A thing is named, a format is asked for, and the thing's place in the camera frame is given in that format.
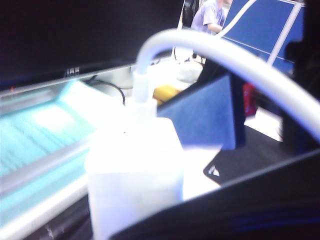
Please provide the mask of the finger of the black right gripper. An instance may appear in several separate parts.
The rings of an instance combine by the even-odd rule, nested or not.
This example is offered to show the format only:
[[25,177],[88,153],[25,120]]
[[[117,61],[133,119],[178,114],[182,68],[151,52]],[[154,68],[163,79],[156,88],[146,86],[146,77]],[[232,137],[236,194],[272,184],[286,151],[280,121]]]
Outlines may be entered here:
[[160,105],[157,115],[173,122],[185,150],[241,148],[246,143],[243,85],[233,74],[195,83]]
[[113,240],[317,240],[320,152],[242,176],[111,235]]

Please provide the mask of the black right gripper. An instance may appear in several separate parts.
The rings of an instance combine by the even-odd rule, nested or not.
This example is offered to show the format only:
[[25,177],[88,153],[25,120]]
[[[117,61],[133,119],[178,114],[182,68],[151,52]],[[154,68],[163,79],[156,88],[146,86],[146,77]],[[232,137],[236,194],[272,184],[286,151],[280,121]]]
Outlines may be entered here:
[[[285,48],[285,56],[294,61],[292,77],[317,100],[320,99],[320,2],[306,0],[303,14],[303,38]],[[289,115],[282,114],[282,148],[287,153],[307,153],[320,144]]]

